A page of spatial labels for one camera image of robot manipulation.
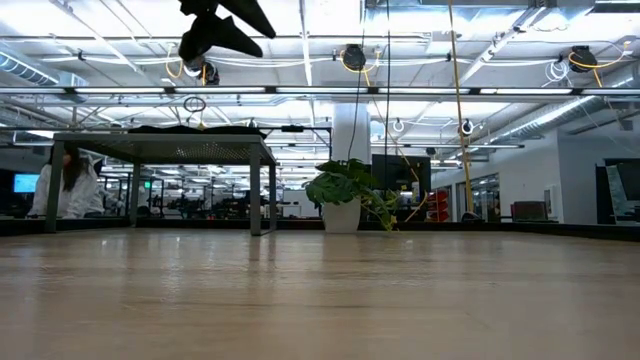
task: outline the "computer monitor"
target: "computer monitor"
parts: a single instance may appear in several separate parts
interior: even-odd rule
[[[618,164],[618,174],[627,201],[640,201],[640,164]]]
[[[13,192],[17,194],[29,194],[36,192],[36,183],[40,175],[16,174],[13,178]]]
[[[411,191],[411,184],[416,182],[411,172],[413,169],[419,178],[420,192],[431,191],[431,158],[428,156],[407,156],[406,158],[411,167],[402,156],[373,155],[371,173],[378,182],[376,188]]]

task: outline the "gray wall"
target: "gray wall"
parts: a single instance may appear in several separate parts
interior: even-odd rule
[[[558,139],[562,202],[567,224],[598,222],[596,165],[603,166],[604,159],[640,158],[639,138],[634,133],[626,136],[621,133],[617,136],[598,135],[599,132],[594,132]]]
[[[30,148],[0,149],[0,169],[39,174],[48,160],[48,149],[44,156],[34,154]]]
[[[498,150],[491,155],[490,162],[473,163],[470,169],[471,179],[491,174],[500,176],[500,211],[503,216],[511,215],[514,202],[543,201],[544,190],[548,186],[560,187],[557,133],[552,131],[542,140],[524,141],[523,144],[524,149]],[[431,179],[435,189],[464,182],[465,175],[463,170],[446,171],[433,174]],[[562,222],[561,200],[557,206],[557,220]]]

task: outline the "person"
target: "person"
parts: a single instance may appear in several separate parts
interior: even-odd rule
[[[100,176],[100,172],[102,172],[102,166],[104,165],[104,159],[92,160],[89,158],[91,165],[93,167],[93,171],[96,174],[96,177]],[[87,207],[86,213],[84,214],[85,218],[100,218],[105,214],[105,209],[103,206],[103,201],[111,201],[115,203],[116,209],[121,209],[124,207],[124,203],[117,199],[115,195],[111,194],[104,186],[100,184],[96,184],[96,191],[91,198],[91,202]]]
[[[65,144],[64,152],[60,197],[58,198],[58,217],[81,219],[87,212],[91,199],[96,192],[98,177],[89,162],[80,157],[80,150],[77,147]],[[52,163],[53,150],[51,151],[49,163],[40,172],[29,216],[47,214]]]

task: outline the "metal table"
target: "metal table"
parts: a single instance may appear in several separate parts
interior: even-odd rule
[[[58,133],[53,137],[53,163],[49,199],[47,203],[47,232],[56,231],[58,197],[62,179],[64,144],[104,154],[133,164],[131,188],[140,186],[143,164],[180,165],[249,165],[251,235],[262,235],[260,228],[260,167],[269,166],[269,206],[276,210],[276,160],[260,135],[183,135],[183,134],[91,134]],[[131,192],[129,216],[135,226],[138,192]],[[270,229],[276,228],[277,218],[270,219]]]

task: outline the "table leg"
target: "table leg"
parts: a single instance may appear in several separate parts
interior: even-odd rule
[[[129,221],[131,226],[135,227],[138,221],[138,197],[140,191],[140,164],[133,164],[133,179],[131,181],[131,209],[129,210]]]
[[[62,181],[62,158],[64,157],[64,142],[56,141],[53,145],[53,162],[51,163],[51,179],[49,179],[49,197],[47,199],[47,219],[45,231],[56,232],[58,218],[58,201],[60,197],[60,182]]]
[[[251,145],[251,154],[249,157],[249,188],[251,190],[249,220],[251,235],[260,236],[260,148],[258,145]]]
[[[278,226],[278,208],[276,207],[276,166],[269,165],[269,230]]]

